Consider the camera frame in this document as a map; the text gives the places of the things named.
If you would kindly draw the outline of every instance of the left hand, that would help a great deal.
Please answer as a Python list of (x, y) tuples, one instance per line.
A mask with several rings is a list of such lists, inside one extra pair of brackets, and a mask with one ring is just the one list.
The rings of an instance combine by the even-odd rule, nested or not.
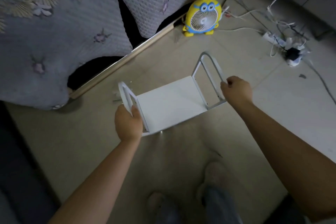
[(115, 112), (115, 130), (121, 141), (137, 141), (142, 137), (143, 124), (140, 112), (135, 106), (132, 106), (131, 111), (132, 114), (124, 105), (120, 105)]

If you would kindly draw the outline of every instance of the leg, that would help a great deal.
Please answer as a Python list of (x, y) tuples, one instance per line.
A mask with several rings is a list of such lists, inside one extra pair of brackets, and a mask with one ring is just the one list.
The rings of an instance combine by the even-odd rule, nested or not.
[(194, 35), (194, 33), (190, 33), (190, 32), (184, 32), (184, 36), (193, 36)]
[(205, 207), (207, 224), (242, 224), (233, 200), (225, 190), (225, 169), (220, 163), (212, 162), (206, 167), (197, 198)]
[(205, 35), (212, 35), (213, 34), (213, 30), (210, 30), (208, 32), (205, 32)]
[(155, 224), (182, 224), (178, 206), (162, 193), (153, 192), (147, 206), (150, 212), (156, 213)]

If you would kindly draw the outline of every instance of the white shelf board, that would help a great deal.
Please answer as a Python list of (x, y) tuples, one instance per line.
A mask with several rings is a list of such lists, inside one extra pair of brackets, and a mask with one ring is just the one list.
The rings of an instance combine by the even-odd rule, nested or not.
[(138, 95), (137, 99), (150, 133), (207, 111), (191, 76)]

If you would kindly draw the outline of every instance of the minion fan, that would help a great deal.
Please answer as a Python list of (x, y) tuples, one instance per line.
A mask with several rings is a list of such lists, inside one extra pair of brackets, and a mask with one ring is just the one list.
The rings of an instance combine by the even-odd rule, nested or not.
[(222, 8), (216, 0), (196, 0), (187, 12), (183, 31), (185, 36), (205, 33), (212, 35), (218, 27)]

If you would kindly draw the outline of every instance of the hand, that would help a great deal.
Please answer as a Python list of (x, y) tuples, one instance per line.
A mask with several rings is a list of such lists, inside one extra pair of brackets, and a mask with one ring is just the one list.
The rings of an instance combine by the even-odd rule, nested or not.
[(252, 103), (252, 88), (247, 81), (231, 76), (226, 82), (220, 83), (220, 88), (225, 99), (232, 107), (237, 107), (243, 103)]
[(124, 105), (120, 105), (115, 112), (115, 130), (121, 141), (137, 141), (142, 136), (142, 119), (139, 110), (132, 106), (132, 115)]

